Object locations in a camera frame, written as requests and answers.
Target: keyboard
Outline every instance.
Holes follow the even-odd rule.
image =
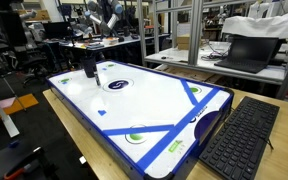
[[[214,64],[215,66],[225,67],[229,69],[236,69],[240,71],[245,71],[249,73],[258,73],[263,70],[266,65],[264,64],[256,64],[256,63],[248,63],[248,62],[235,62],[235,61],[220,61]]]
[[[279,107],[245,97],[199,159],[226,179],[254,179]]]

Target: air hockey table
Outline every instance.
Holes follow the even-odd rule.
[[[53,93],[131,179],[171,179],[231,111],[233,92],[115,61],[48,78]]]

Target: wooden table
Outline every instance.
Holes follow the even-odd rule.
[[[239,90],[233,91],[235,92],[233,108],[237,107],[240,100],[245,96],[270,102],[280,107],[270,136],[274,150],[271,151],[270,147],[266,146],[255,179],[288,179],[288,102]],[[46,90],[43,93],[97,177],[99,179],[128,179],[111,156],[92,138],[52,91]],[[197,162],[188,177],[185,178],[222,179],[201,162]]]

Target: white playing surface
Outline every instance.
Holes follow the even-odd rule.
[[[104,132],[132,127],[175,126],[194,108],[180,79],[116,62],[99,63],[97,69],[101,87],[97,86],[95,78],[87,78],[83,70],[58,75],[49,81]],[[114,89],[120,86],[118,82],[121,80],[127,81],[128,85]],[[111,89],[108,85],[114,81],[117,83]],[[198,90],[194,93],[198,102],[212,90],[200,84],[187,84]],[[218,111],[229,97],[229,93],[218,91],[203,114],[194,123],[187,124],[143,171],[154,178],[165,177],[173,171],[196,141],[194,129],[200,118]],[[167,133],[168,130],[107,137],[136,164]]]

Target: black chair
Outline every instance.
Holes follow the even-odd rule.
[[[14,52],[16,59],[16,63],[12,63],[14,70],[33,74],[24,80],[24,87],[34,79],[45,83],[45,77],[48,75],[44,67],[47,65],[47,58],[39,51],[34,50],[30,53],[26,49],[28,41],[19,14],[13,11],[0,11],[0,28],[10,49]]]

